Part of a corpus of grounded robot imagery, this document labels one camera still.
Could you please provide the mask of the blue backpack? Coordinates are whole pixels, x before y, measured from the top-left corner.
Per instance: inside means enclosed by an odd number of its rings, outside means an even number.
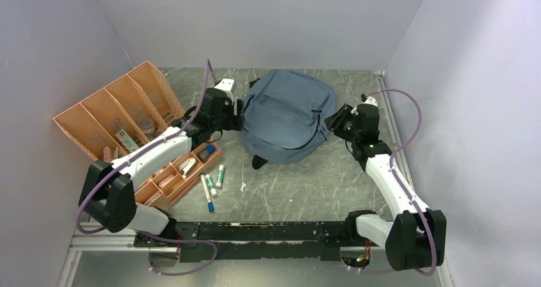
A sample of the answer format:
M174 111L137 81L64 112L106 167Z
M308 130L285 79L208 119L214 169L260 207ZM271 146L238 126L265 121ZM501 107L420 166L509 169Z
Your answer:
M294 70L270 70L248 85L240 138L253 154L253 169L299 162L326 141L325 119L337 110L328 83Z

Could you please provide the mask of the green white glue stick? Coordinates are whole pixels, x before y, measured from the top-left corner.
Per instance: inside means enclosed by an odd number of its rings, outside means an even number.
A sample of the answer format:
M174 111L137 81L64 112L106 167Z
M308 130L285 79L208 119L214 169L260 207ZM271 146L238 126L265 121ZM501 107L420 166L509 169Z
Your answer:
M206 174L205 175L205 181L207 183L207 188L208 188L211 196L213 198L217 198L219 196L219 194L218 194L218 190L217 190L216 184L214 183L213 178L209 174Z

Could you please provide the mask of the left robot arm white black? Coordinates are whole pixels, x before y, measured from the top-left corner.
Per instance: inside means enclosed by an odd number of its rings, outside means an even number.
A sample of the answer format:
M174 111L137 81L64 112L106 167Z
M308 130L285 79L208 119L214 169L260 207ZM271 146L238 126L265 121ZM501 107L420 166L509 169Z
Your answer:
M99 231L116 233L125 228L151 234L161 246L177 236L176 220L156 207L136 202L136 188L160 168L200 145L215 132L241 131L244 102L219 87L204 91L197 106L191 107L157 138L136 151L107 163L93 162L87 171L78 202L101 224Z

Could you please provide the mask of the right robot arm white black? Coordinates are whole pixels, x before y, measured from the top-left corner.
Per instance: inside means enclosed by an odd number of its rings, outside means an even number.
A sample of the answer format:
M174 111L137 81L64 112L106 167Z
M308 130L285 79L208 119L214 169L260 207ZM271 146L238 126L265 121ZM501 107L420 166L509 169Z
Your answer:
M386 221L368 210L353 212L352 223L344 228L345 239L353 245L368 239L384 248L395 271L427 268L433 272L443 263L447 219L414 193L394 163L390 147L380 140L379 121L377 106L368 103L345 104L325 119L327 129L346 142L375 182L394 218Z

